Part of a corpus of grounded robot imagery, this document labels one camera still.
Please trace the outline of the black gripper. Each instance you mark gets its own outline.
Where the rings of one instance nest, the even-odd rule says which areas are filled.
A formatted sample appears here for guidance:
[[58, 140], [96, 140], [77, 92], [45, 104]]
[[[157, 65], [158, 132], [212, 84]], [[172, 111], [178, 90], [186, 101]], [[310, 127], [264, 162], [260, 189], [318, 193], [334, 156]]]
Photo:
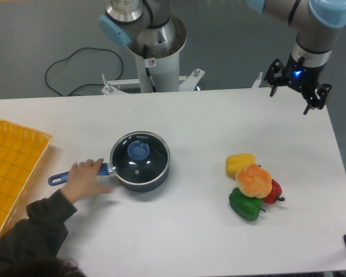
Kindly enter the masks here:
[[264, 82], [269, 84], [273, 97], [278, 87], [287, 86], [302, 94], [307, 102], [303, 112], [322, 110], [332, 85], [319, 82], [319, 75], [326, 64], [326, 53], [290, 53], [287, 64], [275, 59], [269, 66]]

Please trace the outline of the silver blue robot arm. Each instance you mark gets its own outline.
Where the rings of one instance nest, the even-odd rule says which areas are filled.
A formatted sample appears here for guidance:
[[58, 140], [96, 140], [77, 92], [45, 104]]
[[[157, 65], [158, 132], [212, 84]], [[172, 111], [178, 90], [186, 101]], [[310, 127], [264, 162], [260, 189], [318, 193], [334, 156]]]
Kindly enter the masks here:
[[[322, 109], [332, 87], [318, 79], [346, 25], [346, 1], [247, 4], [298, 32], [287, 63], [276, 59], [265, 74], [271, 91], [289, 87], [303, 96], [308, 110]], [[141, 92], [176, 92], [196, 86], [196, 77], [179, 80], [179, 53], [187, 32], [183, 22], [171, 14], [168, 1], [107, 1], [99, 25], [112, 42], [134, 54]]]

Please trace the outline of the dark green sleeve forearm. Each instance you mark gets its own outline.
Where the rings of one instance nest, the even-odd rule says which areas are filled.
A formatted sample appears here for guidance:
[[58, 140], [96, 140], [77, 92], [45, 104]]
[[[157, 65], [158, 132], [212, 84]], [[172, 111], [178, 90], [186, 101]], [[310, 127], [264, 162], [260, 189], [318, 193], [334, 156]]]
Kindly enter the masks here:
[[19, 220], [0, 238], [0, 271], [31, 260], [55, 258], [67, 237], [65, 222], [76, 207], [60, 190], [26, 207]]

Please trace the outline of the person's hand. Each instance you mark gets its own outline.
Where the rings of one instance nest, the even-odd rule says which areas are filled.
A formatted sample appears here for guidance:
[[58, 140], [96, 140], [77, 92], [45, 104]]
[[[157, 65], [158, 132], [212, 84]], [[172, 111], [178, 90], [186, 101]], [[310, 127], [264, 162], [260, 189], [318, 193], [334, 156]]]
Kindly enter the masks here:
[[71, 166], [67, 182], [60, 188], [63, 196], [71, 204], [75, 204], [85, 197], [113, 192], [113, 188], [100, 185], [97, 182], [97, 174], [103, 161], [103, 158], [96, 161], [88, 159]]

